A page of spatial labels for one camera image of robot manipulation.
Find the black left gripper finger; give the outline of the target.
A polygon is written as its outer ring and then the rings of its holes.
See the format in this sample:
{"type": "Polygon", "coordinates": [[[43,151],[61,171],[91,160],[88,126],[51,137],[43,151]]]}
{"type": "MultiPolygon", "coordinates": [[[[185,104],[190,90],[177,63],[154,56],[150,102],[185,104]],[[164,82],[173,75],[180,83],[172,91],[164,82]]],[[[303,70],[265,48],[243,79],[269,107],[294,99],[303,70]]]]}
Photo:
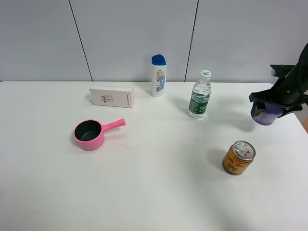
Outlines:
{"type": "Polygon", "coordinates": [[[256,117],[265,110],[266,110],[265,103],[254,101],[251,109],[251,117],[256,117]]]}

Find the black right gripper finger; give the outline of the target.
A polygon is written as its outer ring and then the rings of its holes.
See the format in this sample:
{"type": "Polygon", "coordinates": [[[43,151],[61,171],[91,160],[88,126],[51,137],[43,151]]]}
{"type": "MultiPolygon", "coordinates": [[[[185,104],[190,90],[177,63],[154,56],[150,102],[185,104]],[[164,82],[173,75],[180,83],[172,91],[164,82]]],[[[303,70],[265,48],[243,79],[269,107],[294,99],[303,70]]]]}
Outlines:
{"type": "Polygon", "coordinates": [[[301,105],[295,105],[295,106],[290,106],[290,107],[280,107],[282,110],[282,114],[278,116],[278,118],[281,118],[283,116],[286,116],[288,114],[294,113],[294,112],[300,112],[302,111],[302,106],[301,105]]]}

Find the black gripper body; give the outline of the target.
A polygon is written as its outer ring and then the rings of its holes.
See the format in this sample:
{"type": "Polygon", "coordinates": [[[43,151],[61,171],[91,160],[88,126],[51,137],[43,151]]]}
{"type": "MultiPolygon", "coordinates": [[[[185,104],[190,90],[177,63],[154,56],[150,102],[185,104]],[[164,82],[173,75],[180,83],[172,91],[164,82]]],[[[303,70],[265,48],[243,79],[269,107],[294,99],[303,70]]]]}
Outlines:
{"type": "Polygon", "coordinates": [[[299,106],[308,102],[305,94],[308,90],[307,46],[302,50],[297,64],[271,64],[270,67],[277,81],[269,90],[251,93],[251,102],[271,103],[281,107],[299,106]]]}

